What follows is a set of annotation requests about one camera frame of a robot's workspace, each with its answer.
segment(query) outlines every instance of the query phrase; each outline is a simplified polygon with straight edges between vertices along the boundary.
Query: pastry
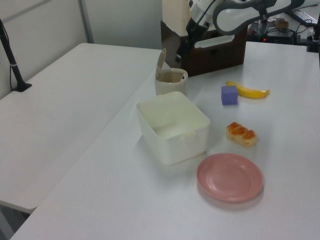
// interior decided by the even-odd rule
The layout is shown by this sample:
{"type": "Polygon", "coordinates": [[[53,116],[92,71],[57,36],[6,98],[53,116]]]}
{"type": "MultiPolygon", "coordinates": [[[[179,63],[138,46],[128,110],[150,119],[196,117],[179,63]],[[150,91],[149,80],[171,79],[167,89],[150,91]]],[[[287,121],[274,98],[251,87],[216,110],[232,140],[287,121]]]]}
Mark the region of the pastry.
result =
{"type": "Polygon", "coordinates": [[[246,127],[242,126],[237,122],[231,123],[226,127],[227,138],[235,141],[245,147],[251,147],[257,143],[257,135],[255,131],[248,130],[246,127]]]}

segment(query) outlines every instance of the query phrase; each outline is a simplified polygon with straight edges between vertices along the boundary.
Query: black stand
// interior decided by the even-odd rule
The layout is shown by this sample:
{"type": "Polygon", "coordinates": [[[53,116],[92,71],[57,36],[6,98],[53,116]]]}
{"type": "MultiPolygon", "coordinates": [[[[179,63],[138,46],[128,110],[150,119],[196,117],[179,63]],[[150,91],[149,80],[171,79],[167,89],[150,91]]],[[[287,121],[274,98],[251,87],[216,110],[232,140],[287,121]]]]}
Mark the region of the black stand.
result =
{"type": "Polygon", "coordinates": [[[22,79],[22,76],[21,76],[19,68],[17,66],[14,54],[12,53],[12,50],[11,50],[11,47],[9,44],[9,40],[7,38],[5,29],[3,26],[4,25],[0,19],[0,39],[1,39],[4,51],[6,53],[6,56],[10,62],[10,66],[11,66],[12,71],[14,73],[16,82],[17,82],[16,88],[14,88],[13,91],[23,92],[26,89],[30,88],[32,85],[30,83],[24,82],[24,80],[22,79]]]}

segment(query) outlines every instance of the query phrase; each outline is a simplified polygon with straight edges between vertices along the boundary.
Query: flip-top lid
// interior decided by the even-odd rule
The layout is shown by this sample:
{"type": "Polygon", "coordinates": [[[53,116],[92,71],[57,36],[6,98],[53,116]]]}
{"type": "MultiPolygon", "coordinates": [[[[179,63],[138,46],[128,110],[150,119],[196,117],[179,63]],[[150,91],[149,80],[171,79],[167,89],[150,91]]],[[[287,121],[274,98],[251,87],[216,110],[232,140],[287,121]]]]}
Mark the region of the flip-top lid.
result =
{"type": "Polygon", "coordinates": [[[160,53],[158,63],[156,65],[155,70],[155,79],[159,79],[162,71],[162,67],[164,65],[165,59],[166,59],[167,50],[164,48],[162,49],[162,52],[160,53]]]}

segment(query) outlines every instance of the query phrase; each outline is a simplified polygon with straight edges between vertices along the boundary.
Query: floor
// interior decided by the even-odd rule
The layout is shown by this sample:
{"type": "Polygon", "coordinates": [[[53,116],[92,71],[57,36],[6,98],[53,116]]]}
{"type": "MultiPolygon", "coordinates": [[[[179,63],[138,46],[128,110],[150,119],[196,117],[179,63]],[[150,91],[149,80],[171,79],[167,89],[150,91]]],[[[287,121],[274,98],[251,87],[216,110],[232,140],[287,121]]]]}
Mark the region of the floor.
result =
{"type": "Polygon", "coordinates": [[[0,240],[9,240],[30,215],[0,205],[0,240]]]}

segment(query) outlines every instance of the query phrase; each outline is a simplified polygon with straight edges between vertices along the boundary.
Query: pink plate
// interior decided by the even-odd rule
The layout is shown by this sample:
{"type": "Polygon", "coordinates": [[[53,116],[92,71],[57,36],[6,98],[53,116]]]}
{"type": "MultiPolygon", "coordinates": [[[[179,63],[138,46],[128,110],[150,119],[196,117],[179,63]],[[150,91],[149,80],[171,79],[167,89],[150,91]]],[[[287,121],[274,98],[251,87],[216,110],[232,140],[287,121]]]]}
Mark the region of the pink plate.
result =
{"type": "Polygon", "coordinates": [[[246,201],[263,186],[259,168],[249,159],[232,153],[208,156],[198,166],[196,177],[208,194],[224,202],[246,201]]]}

